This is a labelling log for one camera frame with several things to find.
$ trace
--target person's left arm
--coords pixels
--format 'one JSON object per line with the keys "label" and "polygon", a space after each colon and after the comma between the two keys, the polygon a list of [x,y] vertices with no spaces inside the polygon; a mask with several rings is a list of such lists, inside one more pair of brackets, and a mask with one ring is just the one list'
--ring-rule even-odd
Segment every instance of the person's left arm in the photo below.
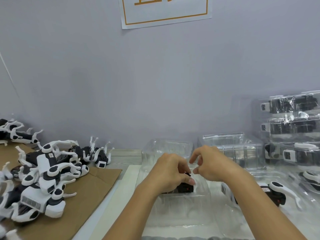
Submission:
{"label": "person's left arm", "polygon": [[176,154],[163,154],[148,176],[137,186],[128,204],[103,240],[141,239],[158,195],[174,190],[182,182],[195,185],[195,181],[185,172],[191,173],[184,158]]}

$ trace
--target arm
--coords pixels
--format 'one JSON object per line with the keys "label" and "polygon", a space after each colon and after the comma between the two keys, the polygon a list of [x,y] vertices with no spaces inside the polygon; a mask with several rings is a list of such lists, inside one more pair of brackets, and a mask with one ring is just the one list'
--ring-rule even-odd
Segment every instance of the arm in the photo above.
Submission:
{"label": "arm", "polygon": [[197,157],[199,166],[193,173],[229,186],[256,240],[306,240],[263,192],[254,177],[218,148],[203,146],[195,149],[190,163],[194,163]]}
{"label": "arm", "polygon": [[148,176],[137,186],[122,213],[103,240],[138,240],[161,193],[174,190],[182,182],[195,185],[185,172],[191,173],[187,161],[176,154],[163,154]]}

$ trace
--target cardboard sheet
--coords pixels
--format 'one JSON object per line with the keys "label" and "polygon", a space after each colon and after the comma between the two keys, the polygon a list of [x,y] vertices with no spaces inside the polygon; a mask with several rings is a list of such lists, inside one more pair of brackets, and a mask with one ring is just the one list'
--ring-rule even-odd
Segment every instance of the cardboard sheet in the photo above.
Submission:
{"label": "cardboard sheet", "polygon": [[[10,143],[7,146],[0,145],[1,167],[6,162],[10,162],[9,169],[19,165],[17,162],[18,151],[15,149],[15,146],[18,145],[26,153],[33,151],[23,144]],[[121,169],[91,167],[87,175],[77,179],[74,183],[66,185],[65,193],[77,192],[77,195],[65,200],[66,207],[61,218],[53,219],[40,215],[36,221],[24,227],[19,227],[18,236],[23,240],[71,239],[105,198],[121,171]],[[6,230],[17,228],[8,219],[2,221],[1,224]]]}

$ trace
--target white paper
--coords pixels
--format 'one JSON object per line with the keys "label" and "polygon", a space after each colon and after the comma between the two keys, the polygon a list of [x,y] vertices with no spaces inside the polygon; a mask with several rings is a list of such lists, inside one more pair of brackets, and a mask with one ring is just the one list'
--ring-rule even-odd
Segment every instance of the white paper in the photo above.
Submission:
{"label": "white paper", "polygon": [[119,0],[122,29],[212,17],[212,0]]}

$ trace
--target person's right arm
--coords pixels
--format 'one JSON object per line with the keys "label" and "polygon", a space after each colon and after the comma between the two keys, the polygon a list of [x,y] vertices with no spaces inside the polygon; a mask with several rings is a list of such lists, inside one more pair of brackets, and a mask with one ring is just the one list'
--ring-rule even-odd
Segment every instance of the person's right arm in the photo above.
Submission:
{"label": "person's right arm", "polygon": [[202,146],[190,158],[200,174],[209,181],[225,182],[236,198],[256,240],[306,240],[295,225],[278,209],[256,183],[254,177],[216,147]]}

